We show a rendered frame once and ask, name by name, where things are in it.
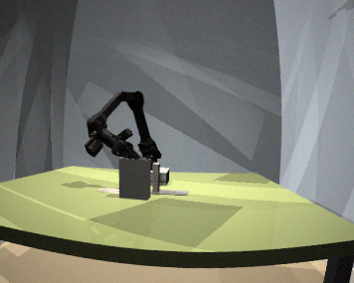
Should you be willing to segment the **pale pink box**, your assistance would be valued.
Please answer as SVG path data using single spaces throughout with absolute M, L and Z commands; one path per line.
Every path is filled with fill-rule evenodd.
M 160 164 L 152 164 L 153 187 L 152 192 L 159 192 Z

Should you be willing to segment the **grey open-top bin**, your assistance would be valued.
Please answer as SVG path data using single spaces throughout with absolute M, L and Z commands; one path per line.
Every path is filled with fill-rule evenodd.
M 129 200 L 151 198 L 151 159 L 119 158 L 119 197 Z

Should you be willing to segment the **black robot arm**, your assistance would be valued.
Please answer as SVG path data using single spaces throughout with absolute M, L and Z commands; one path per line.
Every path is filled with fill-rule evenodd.
M 161 159 L 161 153 L 157 149 L 154 140 L 150 137 L 146 120 L 143 113 L 144 96 L 140 91 L 117 92 L 114 97 L 101 109 L 100 112 L 88 119 L 88 138 L 90 140 L 85 144 L 88 154 L 95 158 L 103 144 L 106 143 L 108 136 L 112 134 L 107 130 L 107 119 L 109 115 L 122 103 L 126 102 L 128 107 L 133 110 L 137 123 L 137 130 L 140 137 L 138 143 L 139 152 L 145 160 L 151 159 L 150 171 L 152 164 L 157 163 L 157 159 Z M 96 133 L 93 133 L 96 131 Z M 133 136 L 132 131 L 126 128 L 118 135 L 114 136 L 116 141 L 124 141 Z M 102 144 L 103 143 L 103 144 Z M 125 144 L 124 143 L 124 144 Z

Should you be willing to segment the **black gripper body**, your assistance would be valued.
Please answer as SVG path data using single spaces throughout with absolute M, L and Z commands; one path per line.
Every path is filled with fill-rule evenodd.
M 107 139 L 105 145 L 110 147 L 111 148 L 111 153 L 114 154 L 115 156 L 117 156 L 118 155 L 117 152 L 120 152 L 122 146 L 124 145 L 124 141 L 121 141 L 121 140 L 116 141 L 114 136 L 116 136 L 116 135 L 110 134 L 108 136 L 108 139 Z M 128 150 L 131 147 L 131 145 L 133 145 L 133 144 L 131 144 L 129 142 L 126 142 L 125 144 L 127 145 L 127 149 Z

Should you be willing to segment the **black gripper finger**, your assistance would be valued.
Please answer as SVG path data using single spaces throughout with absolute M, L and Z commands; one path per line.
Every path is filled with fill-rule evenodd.
M 127 145 L 124 144 L 120 150 L 120 152 L 118 153 L 117 156 L 120 157 L 124 157 L 124 158 L 131 158 L 131 159 L 138 159 L 136 156 L 134 156 L 128 149 L 127 149 Z
M 133 149 L 133 145 L 131 145 L 131 147 L 129 148 L 129 151 L 136 156 L 138 159 L 137 160 L 141 160 L 142 158 L 134 151 Z

